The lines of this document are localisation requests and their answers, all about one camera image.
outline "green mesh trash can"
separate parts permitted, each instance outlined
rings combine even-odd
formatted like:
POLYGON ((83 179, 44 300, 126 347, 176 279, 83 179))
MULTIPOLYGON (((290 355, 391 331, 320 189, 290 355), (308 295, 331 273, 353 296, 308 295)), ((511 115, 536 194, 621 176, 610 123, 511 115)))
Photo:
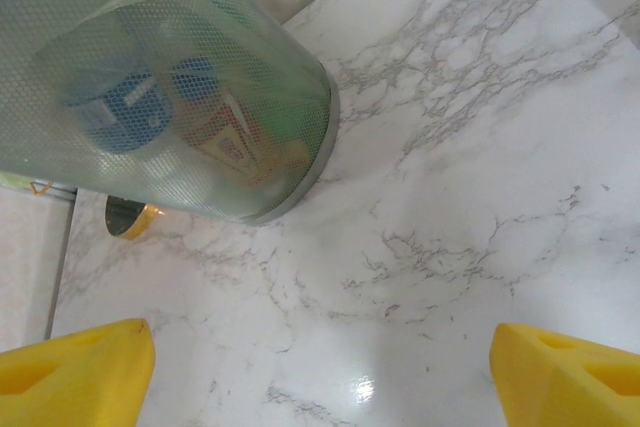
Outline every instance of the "green mesh trash can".
POLYGON ((0 0, 0 170, 246 223, 290 209, 336 137, 322 65, 252 0, 105 1, 0 0))

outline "yellow plastic piece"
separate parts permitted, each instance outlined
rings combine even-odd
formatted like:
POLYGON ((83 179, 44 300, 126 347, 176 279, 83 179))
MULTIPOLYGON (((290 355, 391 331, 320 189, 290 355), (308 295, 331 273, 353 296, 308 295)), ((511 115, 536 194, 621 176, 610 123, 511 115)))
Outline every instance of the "yellow plastic piece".
POLYGON ((125 320, 0 354, 1 427, 134 427, 155 350, 125 320))
POLYGON ((511 427, 640 426, 640 356, 501 324, 491 372, 511 427))

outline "gold lid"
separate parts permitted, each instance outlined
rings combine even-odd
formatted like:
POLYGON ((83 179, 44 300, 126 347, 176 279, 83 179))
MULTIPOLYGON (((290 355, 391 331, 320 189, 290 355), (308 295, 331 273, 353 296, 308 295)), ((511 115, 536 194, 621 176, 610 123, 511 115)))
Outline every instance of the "gold lid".
POLYGON ((142 235, 161 213, 160 208, 153 204, 109 196, 105 207, 105 223, 113 237, 133 240, 142 235))

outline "blue container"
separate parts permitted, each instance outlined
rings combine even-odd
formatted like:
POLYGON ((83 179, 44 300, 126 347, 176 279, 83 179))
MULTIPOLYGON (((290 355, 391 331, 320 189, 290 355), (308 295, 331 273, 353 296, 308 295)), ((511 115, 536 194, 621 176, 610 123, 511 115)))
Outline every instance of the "blue container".
POLYGON ((113 154, 148 144, 164 132, 172 118, 169 99, 148 71, 131 73, 108 91, 66 102, 66 106, 95 144, 113 154))

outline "wall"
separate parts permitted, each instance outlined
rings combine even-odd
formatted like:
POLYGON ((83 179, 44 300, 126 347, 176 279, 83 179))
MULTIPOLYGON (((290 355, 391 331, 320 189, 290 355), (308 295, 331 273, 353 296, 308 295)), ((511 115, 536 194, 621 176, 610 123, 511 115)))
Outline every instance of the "wall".
POLYGON ((48 335, 72 210, 66 200, 0 187, 0 352, 48 335))

